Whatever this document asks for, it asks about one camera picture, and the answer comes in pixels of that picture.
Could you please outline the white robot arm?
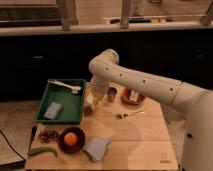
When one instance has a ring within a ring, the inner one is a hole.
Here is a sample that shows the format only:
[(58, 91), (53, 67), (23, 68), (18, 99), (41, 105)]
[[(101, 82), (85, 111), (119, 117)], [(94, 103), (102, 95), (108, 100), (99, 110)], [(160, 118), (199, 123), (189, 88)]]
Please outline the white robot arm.
[(99, 106), (110, 82), (173, 107), (185, 114), (187, 121), (181, 168), (213, 171), (213, 90), (122, 67), (113, 49), (94, 57), (88, 67), (92, 73), (92, 109)]

